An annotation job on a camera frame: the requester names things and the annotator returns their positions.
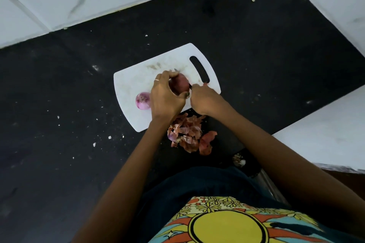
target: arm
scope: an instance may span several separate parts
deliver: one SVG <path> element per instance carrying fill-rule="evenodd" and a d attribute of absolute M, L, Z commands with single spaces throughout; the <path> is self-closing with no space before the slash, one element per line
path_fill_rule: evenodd
<path fill-rule="evenodd" d="M 228 127 L 293 205 L 329 226 L 364 236 L 365 201 L 352 190 L 241 116 L 208 86 L 193 86 L 191 104 Z"/>
<path fill-rule="evenodd" d="M 176 96 L 168 86 L 169 78 L 177 74 L 164 71 L 157 75 L 150 95 L 152 121 L 147 131 L 72 243 L 118 242 L 126 233 L 142 195 L 153 155 L 173 118 L 185 105 L 186 93 Z"/>

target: left hand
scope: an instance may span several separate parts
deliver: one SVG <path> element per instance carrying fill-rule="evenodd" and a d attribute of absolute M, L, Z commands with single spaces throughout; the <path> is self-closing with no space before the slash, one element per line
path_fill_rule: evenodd
<path fill-rule="evenodd" d="M 169 87 L 169 79 L 178 75 L 178 71 L 164 71 L 156 76 L 150 98 L 152 120 L 162 118 L 169 123 L 177 116 L 185 106 L 185 100 L 189 92 L 183 92 L 179 96 L 174 94 Z"/>

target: peeled onion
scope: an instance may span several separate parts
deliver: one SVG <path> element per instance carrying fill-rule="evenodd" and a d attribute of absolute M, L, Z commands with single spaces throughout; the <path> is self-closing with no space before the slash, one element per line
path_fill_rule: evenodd
<path fill-rule="evenodd" d="M 180 95 L 185 91 L 189 91 L 189 81 L 184 74 L 179 73 L 176 77 L 171 78 L 169 86 L 173 93 Z"/>
<path fill-rule="evenodd" d="M 151 108 L 151 100 L 149 92 L 141 92 L 136 97 L 136 105 L 140 110 L 148 110 Z"/>

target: hand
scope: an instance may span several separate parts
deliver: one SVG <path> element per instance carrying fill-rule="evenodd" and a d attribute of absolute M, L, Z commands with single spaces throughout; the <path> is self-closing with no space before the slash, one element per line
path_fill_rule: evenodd
<path fill-rule="evenodd" d="M 150 94 L 152 120 L 161 118 L 170 123 L 185 106 L 189 92 L 183 92 L 177 96 L 169 87 L 169 79 L 177 76 L 178 73 L 178 71 L 164 71 L 156 76 Z"/>
<path fill-rule="evenodd" d="M 225 100 L 207 85 L 194 84 L 191 88 L 190 102 L 191 107 L 197 113 L 214 117 L 215 113 L 219 111 L 220 105 L 225 103 Z"/>

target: white cutting board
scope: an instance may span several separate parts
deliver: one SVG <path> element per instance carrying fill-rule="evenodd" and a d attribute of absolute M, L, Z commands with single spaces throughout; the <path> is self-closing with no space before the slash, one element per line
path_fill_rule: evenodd
<path fill-rule="evenodd" d="M 217 93 L 221 93 L 221 88 L 212 66 L 203 53 L 192 43 L 185 44 L 114 73 L 114 88 L 119 105 L 124 116 L 137 132 L 148 128 L 152 116 L 151 110 L 140 110 L 137 108 L 135 103 L 136 96 L 141 92 L 151 92 L 157 74 L 162 73 L 164 70 L 174 71 L 174 69 L 177 69 L 186 76 L 191 85 L 203 85 L 198 71 L 190 61 L 191 56 L 195 56 L 207 72 L 210 80 L 208 86 Z M 190 98 L 188 98 L 182 111 L 190 108 Z"/>

